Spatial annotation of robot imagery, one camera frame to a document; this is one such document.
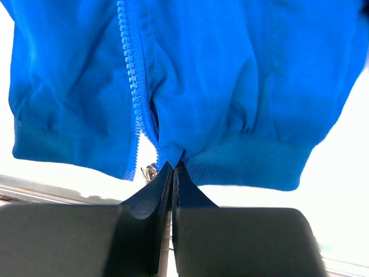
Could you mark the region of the aluminium table front rail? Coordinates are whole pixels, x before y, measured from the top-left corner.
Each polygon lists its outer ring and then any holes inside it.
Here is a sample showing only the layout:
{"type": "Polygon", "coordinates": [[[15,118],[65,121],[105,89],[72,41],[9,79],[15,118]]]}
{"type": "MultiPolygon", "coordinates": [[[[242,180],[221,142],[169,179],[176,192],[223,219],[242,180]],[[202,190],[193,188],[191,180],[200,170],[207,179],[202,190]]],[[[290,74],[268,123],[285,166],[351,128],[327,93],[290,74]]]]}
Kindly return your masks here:
{"type": "Polygon", "coordinates": [[[75,190],[44,185],[8,175],[1,175],[1,197],[25,203],[116,205],[122,202],[116,199],[103,199],[100,196],[83,197],[75,190]]]}

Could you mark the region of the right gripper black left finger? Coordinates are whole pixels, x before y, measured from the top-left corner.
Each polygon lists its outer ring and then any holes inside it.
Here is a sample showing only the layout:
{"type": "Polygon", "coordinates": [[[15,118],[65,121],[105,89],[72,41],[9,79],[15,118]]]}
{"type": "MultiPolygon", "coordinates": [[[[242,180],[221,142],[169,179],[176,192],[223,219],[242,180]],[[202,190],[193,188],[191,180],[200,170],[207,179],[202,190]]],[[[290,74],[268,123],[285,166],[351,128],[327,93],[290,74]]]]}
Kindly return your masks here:
{"type": "Polygon", "coordinates": [[[166,276],[171,166],[117,205],[1,208],[2,276],[166,276]]]}

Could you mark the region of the blue white red jacket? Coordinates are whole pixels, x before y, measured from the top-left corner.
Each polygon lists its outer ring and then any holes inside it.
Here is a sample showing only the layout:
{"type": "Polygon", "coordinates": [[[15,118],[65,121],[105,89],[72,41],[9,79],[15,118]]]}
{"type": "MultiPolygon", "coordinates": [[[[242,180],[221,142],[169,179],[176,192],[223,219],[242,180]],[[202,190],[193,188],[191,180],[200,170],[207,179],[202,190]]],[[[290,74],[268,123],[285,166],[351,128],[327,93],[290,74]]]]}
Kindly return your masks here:
{"type": "Polygon", "coordinates": [[[13,156],[292,191],[368,52],[367,1],[3,1],[13,156]]]}

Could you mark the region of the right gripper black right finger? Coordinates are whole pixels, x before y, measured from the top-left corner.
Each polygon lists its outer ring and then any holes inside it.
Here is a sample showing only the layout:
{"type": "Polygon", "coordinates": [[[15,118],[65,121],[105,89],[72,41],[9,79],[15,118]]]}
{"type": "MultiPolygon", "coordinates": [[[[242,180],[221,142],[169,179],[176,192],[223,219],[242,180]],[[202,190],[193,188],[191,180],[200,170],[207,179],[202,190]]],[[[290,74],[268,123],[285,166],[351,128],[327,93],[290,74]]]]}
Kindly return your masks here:
{"type": "Polygon", "coordinates": [[[222,208],[183,163],[172,180],[172,234],[179,276],[326,276],[317,241],[294,208],[222,208]]]}

